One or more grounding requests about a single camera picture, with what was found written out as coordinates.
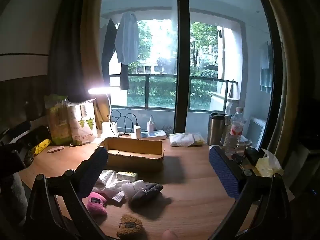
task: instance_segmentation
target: brown plush toy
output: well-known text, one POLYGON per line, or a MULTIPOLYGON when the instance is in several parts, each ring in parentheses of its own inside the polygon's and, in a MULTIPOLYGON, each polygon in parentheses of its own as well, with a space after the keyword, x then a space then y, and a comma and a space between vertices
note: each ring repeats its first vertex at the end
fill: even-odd
POLYGON ((132 215, 123 215, 118 226, 120 229, 117 231, 117 236, 120 239, 134 239, 142 233, 141 220, 132 215))

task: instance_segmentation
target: water bottle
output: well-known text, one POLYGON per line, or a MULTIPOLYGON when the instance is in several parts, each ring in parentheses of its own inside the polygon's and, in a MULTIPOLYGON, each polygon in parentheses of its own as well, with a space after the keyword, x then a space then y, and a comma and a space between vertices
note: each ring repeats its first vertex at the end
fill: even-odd
POLYGON ((226 154, 235 154, 240 143, 242 130, 244 126, 243 118, 243 109, 242 107, 236 108, 236 113, 231 118, 231 129, 230 133, 225 139, 224 145, 226 154))

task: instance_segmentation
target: plush toy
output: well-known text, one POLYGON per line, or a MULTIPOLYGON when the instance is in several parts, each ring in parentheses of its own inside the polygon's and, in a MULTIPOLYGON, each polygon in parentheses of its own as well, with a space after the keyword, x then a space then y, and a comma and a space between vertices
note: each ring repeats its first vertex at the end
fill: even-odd
POLYGON ((117 236, 120 239, 135 239, 143 232, 141 220, 132 215, 123 215, 118 226, 117 236))
POLYGON ((87 209, 92 215, 106 215, 107 211, 104 207, 107 200, 96 192, 91 192, 89 195, 87 209))

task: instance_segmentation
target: paper cup package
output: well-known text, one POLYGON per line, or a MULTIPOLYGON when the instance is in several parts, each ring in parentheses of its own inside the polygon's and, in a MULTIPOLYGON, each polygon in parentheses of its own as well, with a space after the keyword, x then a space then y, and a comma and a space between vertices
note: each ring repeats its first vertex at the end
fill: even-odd
POLYGON ((67 105, 69 124, 74 145, 93 142, 97 138, 93 100, 67 105))

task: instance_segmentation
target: thermos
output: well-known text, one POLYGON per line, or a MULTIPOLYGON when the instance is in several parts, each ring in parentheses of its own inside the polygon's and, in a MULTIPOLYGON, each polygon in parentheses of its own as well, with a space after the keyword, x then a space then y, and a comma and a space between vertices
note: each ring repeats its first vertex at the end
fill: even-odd
POLYGON ((219 145, 224 129, 225 114, 212 113, 208 122, 208 145, 219 145))

